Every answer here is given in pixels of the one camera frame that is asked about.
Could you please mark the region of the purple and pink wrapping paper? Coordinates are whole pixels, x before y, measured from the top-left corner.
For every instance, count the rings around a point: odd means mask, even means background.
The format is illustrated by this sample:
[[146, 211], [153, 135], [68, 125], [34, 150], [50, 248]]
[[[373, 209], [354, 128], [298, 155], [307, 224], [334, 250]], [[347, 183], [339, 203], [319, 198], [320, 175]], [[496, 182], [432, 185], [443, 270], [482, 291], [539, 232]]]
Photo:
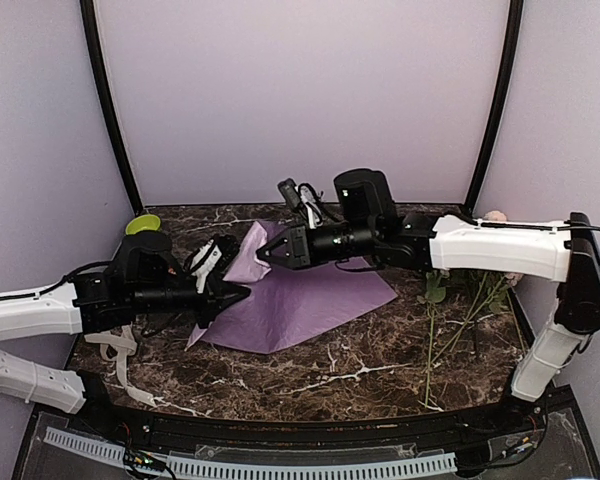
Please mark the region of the purple and pink wrapping paper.
[[187, 348], [203, 341], [270, 354], [300, 344], [393, 301], [397, 294], [379, 274], [348, 273], [332, 264], [292, 271], [256, 258], [256, 249], [284, 226], [256, 220], [224, 276], [250, 295], [223, 311], [210, 326], [192, 330]]

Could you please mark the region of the pink fake flower stem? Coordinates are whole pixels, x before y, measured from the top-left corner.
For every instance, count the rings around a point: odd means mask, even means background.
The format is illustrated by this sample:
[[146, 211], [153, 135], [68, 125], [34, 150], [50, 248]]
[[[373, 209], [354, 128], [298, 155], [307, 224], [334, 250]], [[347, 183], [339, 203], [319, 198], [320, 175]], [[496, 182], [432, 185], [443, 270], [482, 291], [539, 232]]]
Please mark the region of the pink fake flower stem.
[[440, 354], [451, 355], [458, 343], [463, 343], [471, 335], [471, 346], [467, 350], [472, 355], [480, 356], [478, 347], [478, 330], [480, 323], [499, 318], [509, 312], [510, 291], [524, 277], [523, 273], [505, 270], [503, 260], [493, 255], [479, 259], [476, 255], [469, 258], [469, 267], [453, 267], [449, 271], [448, 286], [452, 290], [462, 291], [469, 306], [463, 313], [459, 327], [444, 345]]

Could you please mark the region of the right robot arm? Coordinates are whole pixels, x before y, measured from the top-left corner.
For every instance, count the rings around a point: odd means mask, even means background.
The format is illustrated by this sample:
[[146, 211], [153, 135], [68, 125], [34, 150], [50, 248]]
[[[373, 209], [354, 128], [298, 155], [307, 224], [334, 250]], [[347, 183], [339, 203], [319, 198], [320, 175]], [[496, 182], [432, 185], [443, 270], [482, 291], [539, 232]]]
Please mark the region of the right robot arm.
[[520, 224], [445, 214], [401, 215], [385, 174], [359, 168], [334, 179], [343, 220], [291, 226], [257, 251], [289, 270], [368, 256], [407, 270], [477, 269], [543, 278], [558, 285], [552, 316], [514, 370], [510, 394], [490, 413], [501, 434], [514, 432], [576, 349], [600, 330], [597, 227], [580, 212], [566, 221]]

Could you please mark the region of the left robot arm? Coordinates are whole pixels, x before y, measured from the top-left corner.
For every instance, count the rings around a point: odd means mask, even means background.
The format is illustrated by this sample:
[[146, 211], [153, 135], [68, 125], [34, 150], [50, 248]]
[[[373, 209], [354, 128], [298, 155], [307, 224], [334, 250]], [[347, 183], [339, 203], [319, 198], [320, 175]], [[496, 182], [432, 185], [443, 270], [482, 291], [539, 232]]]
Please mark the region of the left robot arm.
[[[201, 329], [246, 299], [247, 287], [227, 282], [223, 272], [239, 242], [216, 235], [184, 263], [170, 237], [142, 231], [123, 237], [114, 257], [81, 266], [36, 291], [0, 295], [0, 342], [49, 334], [81, 334], [115, 364], [116, 376], [134, 400], [154, 405], [154, 396], [128, 380], [128, 359], [137, 350], [132, 324], [140, 315], [190, 313]], [[0, 349], [0, 393], [54, 407], [83, 421], [100, 436], [121, 427], [106, 387], [90, 372], [58, 370]]]

